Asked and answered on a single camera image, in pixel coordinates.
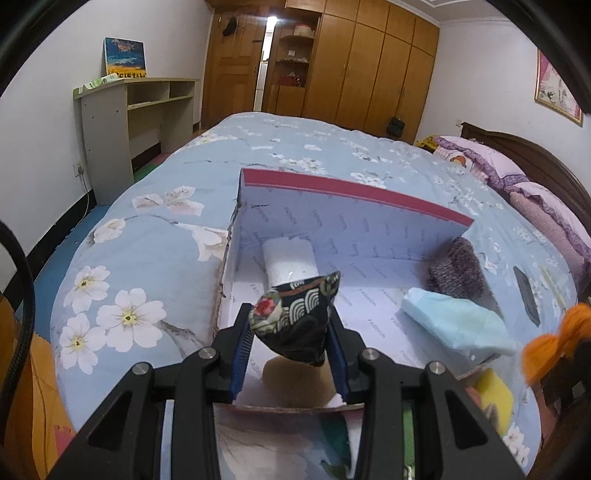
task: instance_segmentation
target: black bag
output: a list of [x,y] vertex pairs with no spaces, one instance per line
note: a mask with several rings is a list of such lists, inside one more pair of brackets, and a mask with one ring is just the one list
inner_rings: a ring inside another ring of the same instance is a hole
[[402,136],[402,131],[404,130],[404,122],[399,118],[393,117],[390,120],[390,123],[386,127],[386,133],[390,137],[400,138]]

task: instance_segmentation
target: toilet paper roll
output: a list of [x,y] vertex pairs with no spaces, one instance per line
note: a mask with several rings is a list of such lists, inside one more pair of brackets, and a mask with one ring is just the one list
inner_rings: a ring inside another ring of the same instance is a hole
[[314,250],[301,238],[272,238],[262,244],[270,287],[318,276]]

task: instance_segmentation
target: power cord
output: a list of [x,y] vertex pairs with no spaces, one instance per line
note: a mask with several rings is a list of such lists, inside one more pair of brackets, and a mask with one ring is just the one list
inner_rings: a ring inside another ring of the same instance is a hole
[[33,339],[35,328],[35,287],[25,252],[22,250],[17,238],[1,220],[0,245],[6,249],[17,268],[17,275],[21,280],[23,293],[21,331],[18,335],[17,346],[12,360],[8,366],[2,390],[0,391],[0,445],[4,445],[8,414]]
[[78,166],[78,175],[80,176],[80,179],[82,180],[82,185],[84,185],[84,191],[86,192],[85,193],[85,195],[86,195],[86,211],[84,212],[84,215],[82,215],[82,218],[78,221],[78,223],[76,224],[76,226],[74,228],[76,228],[78,225],[80,225],[82,220],[84,220],[86,218],[86,215],[88,215],[88,208],[90,207],[90,195],[89,195],[88,187],[86,186],[86,180],[84,178],[84,167],[82,165]]

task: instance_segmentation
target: orange yarn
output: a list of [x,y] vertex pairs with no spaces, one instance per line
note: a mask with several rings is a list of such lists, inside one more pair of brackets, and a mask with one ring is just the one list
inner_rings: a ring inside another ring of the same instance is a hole
[[523,349],[521,369],[526,383],[533,385],[539,382],[562,355],[572,357],[583,339],[591,340],[591,307],[579,303],[564,315],[558,335],[541,335]]

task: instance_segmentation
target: light blue sponge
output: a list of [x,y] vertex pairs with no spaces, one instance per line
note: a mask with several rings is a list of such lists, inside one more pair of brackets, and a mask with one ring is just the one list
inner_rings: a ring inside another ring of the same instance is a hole
[[495,354],[512,356],[518,349],[503,320],[470,300],[411,288],[402,309],[444,345],[478,362]]

